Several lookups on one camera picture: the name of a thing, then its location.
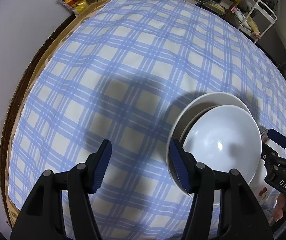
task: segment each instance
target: blue and white checkered tablecloth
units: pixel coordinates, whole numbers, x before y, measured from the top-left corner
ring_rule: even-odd
[[[103,238],[180,236],[191,199],[171,181],[165,145],[180,111],[212,91],[236,95],[261,130],[286,135],[286,82],[241,32],[181,0],[112,0],[64,42],[33,86],[13,140],[9,197],[20,209],[45,169],[71,169],[106,138],[111,161],[91,196]],[[66,193],[63,202],[73,237]]]

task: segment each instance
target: tablecloth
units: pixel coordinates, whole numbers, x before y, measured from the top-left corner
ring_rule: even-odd
[[[112,157],[90,199],[103,238],[180,236],[191,199],[170,179],[165,144],[180,111],[212,91],[238,96],[261,130],[286,135],[286,82],[241,32],[180,0],[112,0],[33,86],[13,139],[9,197],[21,208],[43,170],[69,170],[107,138]],[[66,193],[63,202],[73,237]],[[217,220],[215,209],[211,233]]]

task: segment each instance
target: plaid pattern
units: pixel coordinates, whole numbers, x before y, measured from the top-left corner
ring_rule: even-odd
[[[91,196],[103,238],[180,236],[192,200],[170,179],[165,145],[180,111],[212,91],[236,95],[261,130],[286,135],[286,82],[241,32],[180,0],[112,0],[32,88],[13,140],[9,197],[20,209],[45,169],[69,170],[107,138],[111,161]],[[66,193],[63,202],[73,237]]]

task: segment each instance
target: screw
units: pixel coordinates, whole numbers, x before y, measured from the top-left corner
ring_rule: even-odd
[[[198,167],[199,169],[203,169],[203,168],[205,168],[205,164],[204,163],[197,163],[196,167]]]
[[[47,177],[49,175],[51,175],[52,171],[51,170],[46,170],[43,172],[43,176]]]
[[[83,169],[85,168],[85,163],[79,163],[79,164],[76,166],[76,168],[77,168],[78,170],[83,170]]]
[[[239,175],[239,171],[237,169],[231,169],[230,172],[235,176]]]

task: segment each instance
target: white wall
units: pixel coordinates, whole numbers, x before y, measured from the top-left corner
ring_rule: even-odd
[[[70,15],[56,0],[0,0],[0,141],[16,87],[44,41]],[[9,238],[0,190],[0,231]]]

